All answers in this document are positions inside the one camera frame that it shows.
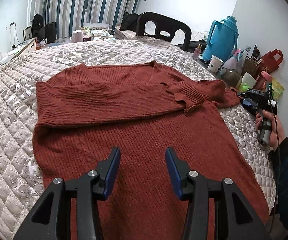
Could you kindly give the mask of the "person's right hand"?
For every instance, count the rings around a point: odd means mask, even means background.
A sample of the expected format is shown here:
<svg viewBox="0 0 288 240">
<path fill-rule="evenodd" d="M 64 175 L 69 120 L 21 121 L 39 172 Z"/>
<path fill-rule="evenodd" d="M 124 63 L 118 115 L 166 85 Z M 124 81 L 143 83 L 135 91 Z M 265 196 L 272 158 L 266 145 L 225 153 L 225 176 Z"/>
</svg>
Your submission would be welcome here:
<svg viewBox="0 0 288 240">
<path fill-rule="evenodd" d="M 263 117 L 271 121 L 272 130 L 269 138 L 269 146 L 272 147 L 273 150 L 276 150 L 278 148 L 279 143 L 283 142 L 283 140 L 286 138 L 283 126 L 280 120 L 278 119 L 278 116 L 263 110 L 261 114 L 259 112 L 256 113 L 257 131 L 261 125 Z"/>
</svg>

